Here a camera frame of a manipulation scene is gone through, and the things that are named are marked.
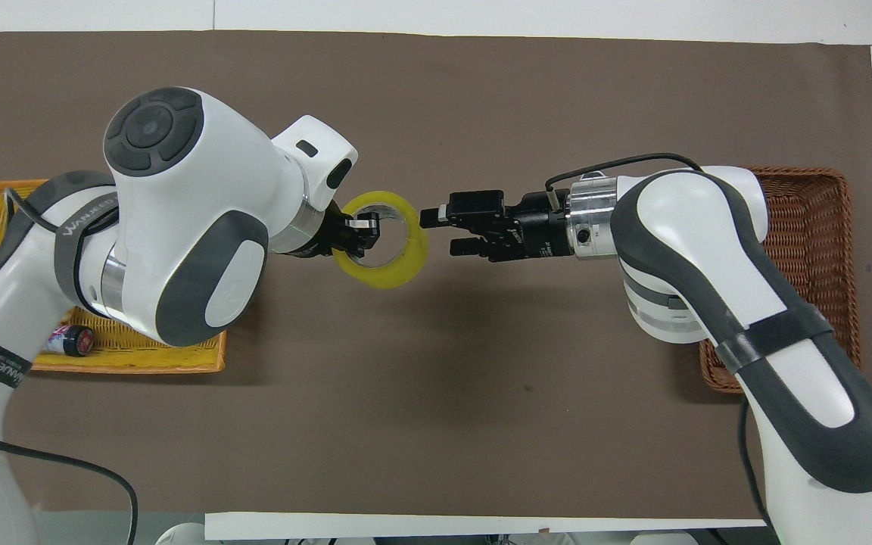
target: yellow ring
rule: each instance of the yellow ring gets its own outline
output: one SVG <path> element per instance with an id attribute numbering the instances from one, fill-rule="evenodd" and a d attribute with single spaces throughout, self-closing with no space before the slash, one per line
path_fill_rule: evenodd
<path id="1" fill-rule="evenodd" d="M 383 266 L 360 265 L 354 262 L 347 252 L 336 251 L 334 248 L 332 248 L 332 255 L 335 255 L 335 262 L 349 276 L 374 289 L 388 290 L 401 286 L 418 275 L 423 263 L 426 262 L 426 254 L 429 253 L 429 240 L 426 238 L 426 231 L 419 227 L 419 217 L 413 206 L 390 191 L 363 193 L 349 204 L 345 204 L 342 211 L 354 215 L 361 208 L 371 207 L 373 204 L 394 208 L 402 214 L 406 223 L 406 245 L 402 248 L 402 252 Z"/>

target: round center button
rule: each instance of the round center button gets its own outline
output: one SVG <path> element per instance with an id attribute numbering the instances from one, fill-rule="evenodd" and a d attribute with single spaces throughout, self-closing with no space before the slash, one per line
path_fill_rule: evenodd
<path id="1" fill-rule="evenodd" d="M 170 128 L 173 127 L 173 115 L 163 106 L 150 104 L 134 111 L 127 118 L 127 141 L 137 148 L 150 148 L 160 144 Z"/>

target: circular button pad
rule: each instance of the circular button pad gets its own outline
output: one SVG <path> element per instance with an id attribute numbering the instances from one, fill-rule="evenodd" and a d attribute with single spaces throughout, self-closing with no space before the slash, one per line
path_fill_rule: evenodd
<path id="1" fill-rule="evenodd" d="M 164 87 L 122 107 L 107 128 L 104 153 L 112 169 L 127 176 L 152 176 L 180 162 L 204 128 L 201 96 Z"/>

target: brown table surface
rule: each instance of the brown table surface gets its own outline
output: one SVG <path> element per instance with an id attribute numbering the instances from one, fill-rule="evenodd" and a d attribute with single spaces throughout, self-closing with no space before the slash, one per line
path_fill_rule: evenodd
<path id="1" fill-rule="evenodd" d="M 328 122 L 360 152 L 340 204 L 481 188 L 513 204 L 554 173 L 651 151 L 837 168 L 872 381 L 868 48 L 6 33 L 0 179 L 103 169 L 108 118 L 158 86 L 203 89 L 269 134 Z M 7 438 L 110 466 L 148 511 L 755 517 L 737 399 L 707 389 L 695 346 L 640 331 L 615 263 L 450 259 L 454 235 L 430 232 L 421 275 L 388 292 L 330 259 L 274 256 L 224 372 L 35 373 Z M 38 508 L 124 507 L 99 477 L 14 468 Z"/>

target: robotic arm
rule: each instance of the robotic arm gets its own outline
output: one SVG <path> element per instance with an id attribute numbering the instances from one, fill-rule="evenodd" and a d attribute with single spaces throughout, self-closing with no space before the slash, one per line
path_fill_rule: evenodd
<path id="1" fill-rule="evenodd" d="M 136 97 L 104 139 L 108 173 L 73 172 L 36 189 L 0 247 L 0 439 L 6 404 L 70 307 L 165 344 L 197 344 L 243 313 L 266 255 L 363 256 L 378 214 L 332 200 L 353 146 L 314 117 L 270 139 L 201 91 Z M 36 530 L 0 454 L 0 544 Z"/>
<path id="2" fill-rule="evenodd" d="M 592 173 L 515 207 L 500 191 L 453 193 L 422 221 L 478 235 L 451 242 L 453 255 L 617 255 L 640 327 L 668 342 L 709 338 L 742 385 L 783 543 L 872 543 L 872 390 L 762 250 L 765 200 L 748 170 Z"/>

